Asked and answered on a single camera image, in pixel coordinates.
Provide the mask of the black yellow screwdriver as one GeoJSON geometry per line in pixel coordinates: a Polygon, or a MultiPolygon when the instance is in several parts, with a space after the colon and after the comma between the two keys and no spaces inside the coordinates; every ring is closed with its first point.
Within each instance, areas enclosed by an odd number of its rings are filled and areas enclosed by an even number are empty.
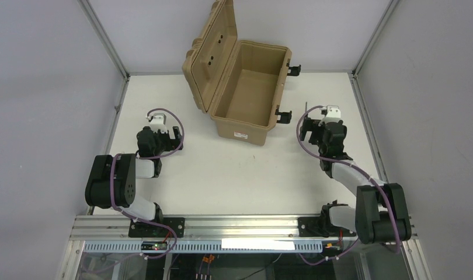
{"type": "Polygon", "coordinates": [[[308,116],[308,102],[305,102],[304,119],[308,116]]]}

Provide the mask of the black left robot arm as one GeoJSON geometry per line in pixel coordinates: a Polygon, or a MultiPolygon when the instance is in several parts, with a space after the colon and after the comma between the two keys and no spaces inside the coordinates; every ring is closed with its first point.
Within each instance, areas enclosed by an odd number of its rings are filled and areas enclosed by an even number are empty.
{"type": "Polygon", "coordinates": [[[146,126],[136,135],[136,153],[118,157],[97,155],[85,187],[86,203],[92,207],[115,209],[135,221],[142,219],[163,224],[161,207],[137,194],[136,181],[159,177],[161,157],[183,148],[179,127],[172,129],[173,138],[168,130],[152,130],[146,126]]]}

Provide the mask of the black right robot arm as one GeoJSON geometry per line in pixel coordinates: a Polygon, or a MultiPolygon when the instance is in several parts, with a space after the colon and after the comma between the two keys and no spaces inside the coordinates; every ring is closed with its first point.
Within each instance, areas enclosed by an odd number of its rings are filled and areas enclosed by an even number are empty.
{"type": "Polygon", "coordinates": [[[321,170],[344,185],[356,197],[356,204],[332,202],[323,206],[319,227],[329,234],[332,229],[349,229],[363,244],[394,243],[412,237],[408,209],[402,186],[376,180],[358,167],[345,152],[347,127],[342,120],[324,122],[305,116],[297,126],[302,144],[307,134],[309,143],[318,147],[321,170]]]}

